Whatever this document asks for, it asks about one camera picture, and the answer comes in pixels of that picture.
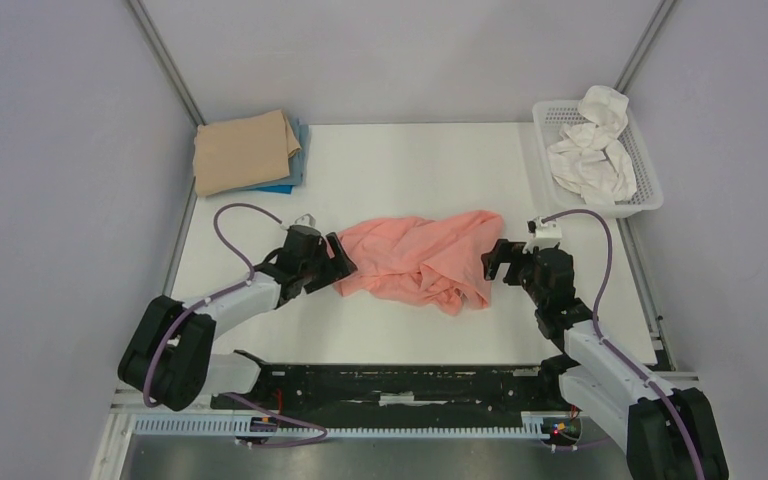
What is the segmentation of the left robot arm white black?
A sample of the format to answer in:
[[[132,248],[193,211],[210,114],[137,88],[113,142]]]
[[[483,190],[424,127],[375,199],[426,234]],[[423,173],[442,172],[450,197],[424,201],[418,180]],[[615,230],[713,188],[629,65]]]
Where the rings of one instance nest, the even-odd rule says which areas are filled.
[[[248,354],[216,354],[217,338],[354,274],[336,233],[293,225],[284,244],[253,266],[248,277],[184,302],[160,295],[149,302],[117,368],[118,378],[143,393],[148,406],[188,408],[198,396],[235,393],[250,408],[267,405],[272,379]]]

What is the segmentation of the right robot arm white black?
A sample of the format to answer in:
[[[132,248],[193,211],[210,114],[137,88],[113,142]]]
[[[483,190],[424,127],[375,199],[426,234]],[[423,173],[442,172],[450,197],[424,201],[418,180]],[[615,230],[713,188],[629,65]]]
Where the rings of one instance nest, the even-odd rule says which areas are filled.
[[[573,257],[559,247],[500,239],[481,256],[484,276],[534,303],[540,332],[560,351],[540,364],[537,392],[551,408],[587,414],[622,449],[635,479],[726,479],[729,467],[711,404],[628,357],[576,294]]]

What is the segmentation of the salmon pink t shirt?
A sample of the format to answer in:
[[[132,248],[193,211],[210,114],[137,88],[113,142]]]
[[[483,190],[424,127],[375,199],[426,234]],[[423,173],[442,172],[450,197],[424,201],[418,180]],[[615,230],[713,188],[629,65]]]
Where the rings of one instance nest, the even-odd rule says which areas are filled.
[[[357,271],[336,283],[343,297],[366,291],[411,306],[433,305],[456,316],[490,306],[492,287],[481,256],[505,228],[503,217],[487,210],[441,220],[382,217],[343,230],[338,239]]]

